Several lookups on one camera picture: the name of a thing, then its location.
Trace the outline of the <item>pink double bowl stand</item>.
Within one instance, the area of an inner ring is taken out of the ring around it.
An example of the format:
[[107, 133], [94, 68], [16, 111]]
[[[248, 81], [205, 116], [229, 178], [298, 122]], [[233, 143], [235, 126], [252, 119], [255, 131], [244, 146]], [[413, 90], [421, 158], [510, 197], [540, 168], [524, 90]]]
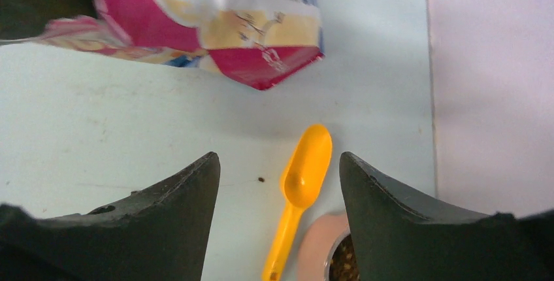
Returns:
[[301, 242], [297, 257], [297, 280], [330, 280], [334, 252], [349, 234], [346, 212], [318, 217], [310, 225]]

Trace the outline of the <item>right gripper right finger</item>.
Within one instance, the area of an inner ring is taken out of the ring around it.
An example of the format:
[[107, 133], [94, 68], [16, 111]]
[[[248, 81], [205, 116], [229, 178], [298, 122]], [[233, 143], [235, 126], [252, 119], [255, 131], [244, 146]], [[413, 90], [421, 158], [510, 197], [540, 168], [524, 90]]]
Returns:
[[552, 280], [553, 211], [518, 218], [457, 207], [351, 152], [340, 187], [362, 280]]

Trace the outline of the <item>yellow plastic scoop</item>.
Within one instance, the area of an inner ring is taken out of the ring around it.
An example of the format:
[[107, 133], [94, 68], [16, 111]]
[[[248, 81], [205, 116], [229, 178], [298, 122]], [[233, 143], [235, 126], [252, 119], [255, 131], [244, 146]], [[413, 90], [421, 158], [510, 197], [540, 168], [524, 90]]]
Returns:
[[333, 154], [329, 130], [322, 124], [306, 129], [280, 178], [285, 207], [273, 238], [261, 279], [279, 280], [304, 212], [319, 197]]

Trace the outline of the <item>colourful pet food bag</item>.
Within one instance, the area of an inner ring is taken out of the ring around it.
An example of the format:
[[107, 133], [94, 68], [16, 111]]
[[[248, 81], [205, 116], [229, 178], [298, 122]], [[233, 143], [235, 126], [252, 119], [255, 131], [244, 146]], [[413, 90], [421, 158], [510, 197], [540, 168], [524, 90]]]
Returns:
[[200, 68], [267, 90], [323, 58], [317, 0], [1, 0], [1, 43]]

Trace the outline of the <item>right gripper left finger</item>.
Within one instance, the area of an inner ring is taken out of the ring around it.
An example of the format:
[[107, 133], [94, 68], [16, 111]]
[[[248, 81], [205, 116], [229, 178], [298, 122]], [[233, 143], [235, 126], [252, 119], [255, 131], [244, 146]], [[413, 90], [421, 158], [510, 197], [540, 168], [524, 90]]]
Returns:
[[209, 152], [87, 214], [1, 205], [2, 280], [200, 280], [220, 182]]

